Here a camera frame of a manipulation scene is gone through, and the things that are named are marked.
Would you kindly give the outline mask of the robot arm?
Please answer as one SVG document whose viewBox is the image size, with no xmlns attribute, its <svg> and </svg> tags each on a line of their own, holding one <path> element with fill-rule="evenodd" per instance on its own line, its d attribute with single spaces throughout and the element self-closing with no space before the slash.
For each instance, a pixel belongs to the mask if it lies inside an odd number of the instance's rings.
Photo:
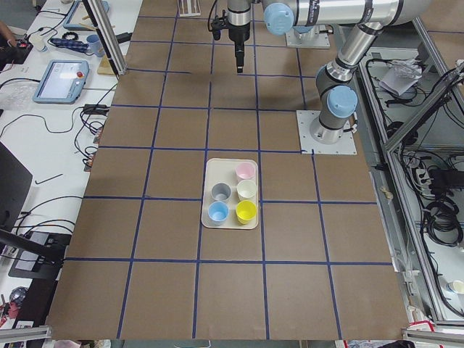
<svg viewBox="0 0 464 348">
<path fill-rule="evenodd" d="M 234 42 L 237 73 L 243 73 L 244 69 L 245 43 L 250 37 L 251 8 L 253 4 L 259 3 L 252 0 L 228 0 L 228 37 Z"/>
<path fill-rule="evenodd" d="M 274 35 L 317 25 L 354 25 L 336 57 L 317 74 L 322 103 L 311 136 L 335 144 L 357 107 L 357 94 L 347 85 L 372 43 L 390 25 L 420 16 L 430 1 L 263 1 L 265 25 Z"/>
</svg>

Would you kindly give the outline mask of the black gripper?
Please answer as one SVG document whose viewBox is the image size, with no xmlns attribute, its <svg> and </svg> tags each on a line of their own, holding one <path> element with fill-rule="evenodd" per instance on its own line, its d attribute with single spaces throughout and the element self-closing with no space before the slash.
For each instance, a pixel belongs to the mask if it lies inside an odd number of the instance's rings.
<svg viewBox="0 0 464 348">
<path fill-rule="evenodd" d="M 245 42 L 249 40 L 249 23 L 245 25 L 228 24 L 228 37 L 234 42 L 236 72 L 243 73 Z"/>
</svg>

